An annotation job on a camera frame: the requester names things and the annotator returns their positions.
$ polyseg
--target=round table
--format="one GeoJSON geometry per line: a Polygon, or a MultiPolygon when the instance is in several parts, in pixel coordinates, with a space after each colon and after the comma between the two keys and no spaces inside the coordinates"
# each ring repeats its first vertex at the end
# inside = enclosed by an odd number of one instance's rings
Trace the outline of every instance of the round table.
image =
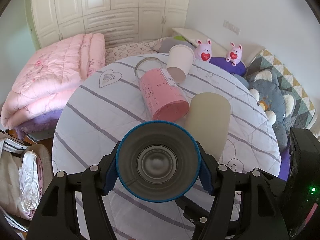
{"type": "MultiPolygon", "coordinates": [[[[52,149],[54,173],[82,172],[99,163],[124,135],[148,121],[147,111],[134,75],[136,64],[145,57],[157,57],[163,64],[167,54],[148,54],[124,58],[105,66],[81,85],[68,101],[59,119],[52,149]],[[105,75],[114,75],[111,82],[105,75]]],[[[224,96],[231,105],[228,139],[219,163],[234,171],[248,172],[258,167],[278,175],[281,163],[272,126],[250,92],[232,75],[210,63],[195,60],[181,88],[190,101],[202,92],[224,96]]],[[[210,210],[213,198],[198,179],[186,193],[191,200],[210,210]]],[[[150,203],[131,195],[116,182],[103,197],[110,223],[118,239],[191,239],[193,224],[183,217],[174,201],[150,203]]],[[[240,194],[235,194],[232,220],[238,217],[240,194]]],[[[81,233],[88,232],[81,194],[76,193],[81,233]]]]}

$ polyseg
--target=transparent plastic jar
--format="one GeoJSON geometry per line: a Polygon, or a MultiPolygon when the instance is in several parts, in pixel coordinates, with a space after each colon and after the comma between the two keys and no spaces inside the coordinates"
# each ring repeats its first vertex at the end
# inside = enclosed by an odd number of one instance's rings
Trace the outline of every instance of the transparent plastic jar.
{"type": "Polygon", "coordinates": [[[188,113],[189,103],[182,89],[158,58],[141,60],[134,73],[150,119],[175,122],[188,113]]]}

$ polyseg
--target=white label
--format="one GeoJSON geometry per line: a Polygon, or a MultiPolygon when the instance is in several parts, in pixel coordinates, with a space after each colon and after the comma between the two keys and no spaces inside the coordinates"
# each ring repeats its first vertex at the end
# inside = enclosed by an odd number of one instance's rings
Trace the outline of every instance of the white label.
{"type": "Polygon", "coordinates": [[[171,87],[179,87],[175,81],[173,80],[173,78],[171,77],[171,75],[169,74],[169,72],[164,69],[164,68],[160,68],[160,71],[162,72],[164,78],[166,79],[167,83],[169,84],[169,86],[171,87]]]}

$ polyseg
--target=pink bunny toy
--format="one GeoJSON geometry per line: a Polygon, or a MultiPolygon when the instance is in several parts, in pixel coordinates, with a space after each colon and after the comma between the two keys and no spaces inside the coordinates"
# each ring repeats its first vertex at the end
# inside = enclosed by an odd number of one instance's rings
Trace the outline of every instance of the pink bunny toy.
{"type": "Polygon", "coordinates": [[[201,40],[196,40],[198,47],[195,49],[195,57],[203,61],[210,61],[212,57],[211,40],[207,39],[207,44],[203,44],[201,40]]]}
{"type": "Polygon", "coordinates": [[[227,53],[226,61],[227,62],[231,61],[232,65],[235,67],[241,61],[242,46],[240,44],[239,47],[237,48],[235,47],[235,44],[233,42],[231,43],[231,46],[232,46],[232,50],[227,53]]]}

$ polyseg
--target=wall socket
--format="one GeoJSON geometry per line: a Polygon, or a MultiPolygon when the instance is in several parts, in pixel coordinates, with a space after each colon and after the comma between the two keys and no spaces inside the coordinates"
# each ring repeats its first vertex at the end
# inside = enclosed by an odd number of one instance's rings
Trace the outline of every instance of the wall socket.
{"type": "Polygon", "coordinates": [[[234,26],[233,24],[231,24],[227,20],[224,20],[223,27],[227,28],[228,30],[231,30],[232,32],[234,32],[237,35],[239,35],[240,31],[241,31],[240,28],[234,26]]]}

